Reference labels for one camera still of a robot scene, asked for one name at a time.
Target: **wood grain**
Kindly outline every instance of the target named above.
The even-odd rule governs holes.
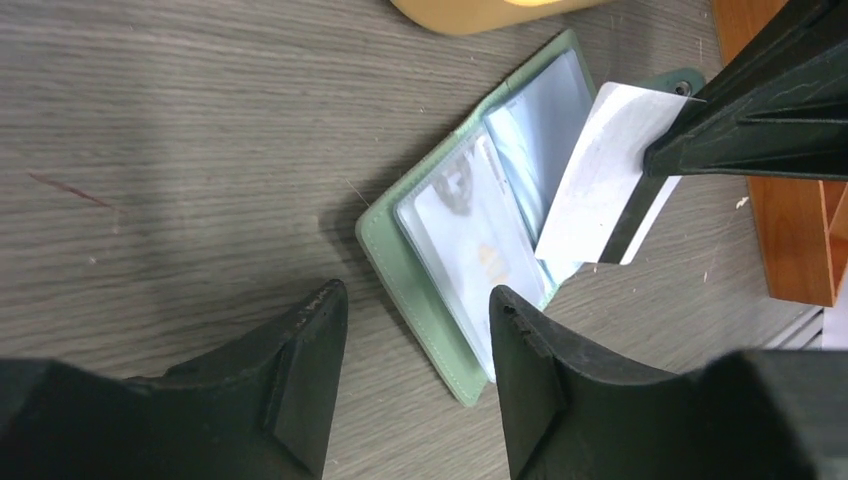
[[[356,218],[566,27],[598,84],[714,75],[709,7],[620,1],[448,38],[373,0],[7,0],[0,354],[156,375],[338,277],[350,331],[325,478],[506,479],[495,389],[472,409],[451,397]],[[761,344],[805,307],[768,298],[746,195],[685,179],[632,265],[587,266],[548,313],[675,371]]]
[[[786,0],[713,0],[722,57],[729,63]],[[831,227],[848,236],[845,184],[750,177],[748,186],[769,292],[775,298],[833,306],[845,271]]]

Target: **orange wooden block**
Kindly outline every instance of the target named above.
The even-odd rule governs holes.
[[[713,0],[725,64],[783,7],[786,0]],[[846,184],[749,177],[748,189],[769,293],[833,306],[848,264]]]

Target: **red scratch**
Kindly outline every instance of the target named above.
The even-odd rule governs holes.
[[[64,184],[62,182],[58,182],[56,180],[51,180],[51,179],[45,177],[44,175],[39,175],[37,173],[27,172],[27,175],[29,175],[36,182],[43,183],[45,185],[50,185],[51,187],[53,187],[57,190],[62,190],[63,192],[73,193],[74,195],[76,195],[80,198],[84,198],[86,200],[92,201],[92,202],[100,205],[101,207],[111,208],[112,210],[115,210],[116,212],[126,213],[124,210],[122,210],[122,209],[120,209],[120,208],[118,208],[114,205],[111,205],[109,203],[106,203],[106,202],[104,202],[103,200],[100,200],[97,197],[92,197],[91,195],[83,192],[82,190],[80,190],[78,188],[74,188],[70,185]]]

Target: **green card holder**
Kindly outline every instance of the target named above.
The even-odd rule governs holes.
[[[465,406],[477,403],[488,382],[471,347],[445,306],[406,237],[398,227],[395,205],[457,147],[483,124],[483,115],[510,98],[516,90],[535,78],[559,55],[574,50],[589,91],[596,93],[586,62],[572,31],[557,36],[489,94],[462,124],[389,188],[356,223],[356,236],[383,286],[400,311],[415,338],[424,348],[439,375],[457,400]],[[640,86],[673,92],[683,82],[693,91],[704,85],[703,76],[683,69],[655,77]],[[556,294],[552,291],[542,307]]]

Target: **open wallet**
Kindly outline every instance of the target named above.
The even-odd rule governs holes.
[[[639,86],[681,84],[697,91],[704,78],[682,69]],[[558,35],[357,221],[380,281],[465,406],[496,380],[492,288],[507,285],[543,309],[581,266],[533,251],[595,94],[575,34]]]

